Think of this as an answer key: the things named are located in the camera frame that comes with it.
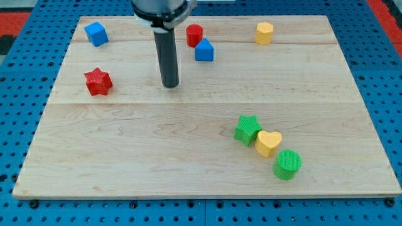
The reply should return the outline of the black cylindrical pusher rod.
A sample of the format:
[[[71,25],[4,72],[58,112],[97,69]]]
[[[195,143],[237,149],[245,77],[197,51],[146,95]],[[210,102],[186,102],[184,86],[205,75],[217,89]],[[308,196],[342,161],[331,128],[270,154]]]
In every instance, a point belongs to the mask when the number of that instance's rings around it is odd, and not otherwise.
[[[161,82],[166,88],[179,84],[177,49],[174,30],[154,31],[156,52],[160,68]]]

